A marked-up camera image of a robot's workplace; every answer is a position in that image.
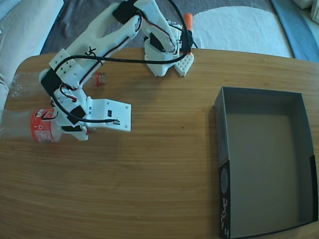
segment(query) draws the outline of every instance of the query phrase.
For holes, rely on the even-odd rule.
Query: wood grain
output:
[[[145,65],[105,63],[107,85],[87,93],[132,104],[132,132],[89,141],[1,142],[0,238],[218,238],[218,162],[212,107],[221,86],[303,93],[319,153],[319,65],[266,55],[194,50],[185,78]],[[54,55],[18,72],[39,72]],[[141,49],[116,57],[142,58]],[[9,97],[6,109],[49,107]],[[266,238],[318,238],[319,223]]]

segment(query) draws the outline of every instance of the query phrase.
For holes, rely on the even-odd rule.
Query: clear plastic bottle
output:
[[[0,111],[0,140],[59,142],[62,131],[54,114],[53,109]]]
[[[13,99],[24,100],[30,97],[48,97],[46,91],[39,82],[40,73],[20,73],[15,75],[11,84],[11,96]],[[106,85],[106,75],[96,72],[84,85],[84,90],[98,88]]]

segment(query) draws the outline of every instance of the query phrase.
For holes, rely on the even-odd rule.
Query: white pillow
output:
[[[19,2],[21,2],[21,0],[0,0],[0,20]]]
[[[293,0],[301,9],[311,7],[314,0]]]

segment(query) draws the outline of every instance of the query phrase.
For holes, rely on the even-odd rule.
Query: open box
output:
[[[255,237],[317,221],[316,162],[302,95],[223,87],[215,112],[220,236]]]

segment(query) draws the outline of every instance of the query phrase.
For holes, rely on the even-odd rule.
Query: red wire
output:
[[[151,25],[151,26],[153,26],[153,27],[156,27],[158,30],[164,32],[164,33],[169,37],[169,40],[170,40],[171,44],[172,44],[173,46],[175,46],[174,43],[173,43],[173,40],[172,40],[171,37],[170,37],[170,35],[169,35],[163,28],[161,28],[161,27],[155,25],[154,23],[151,23],[145,16],[144,16],[144,19],[145,19],[145,21],[146,21],[149,25]]]
[[[64,96],[66,96],[66,97],[72,99],[73,102],[77,102],[78,98],[76,98],[75,96],[72,96],[72,95],[69,95],[69,94],[64,93],[64,92],[62,91],[62,87],[63,87],[63,85],[60,86],[60,92],[61,92]]]

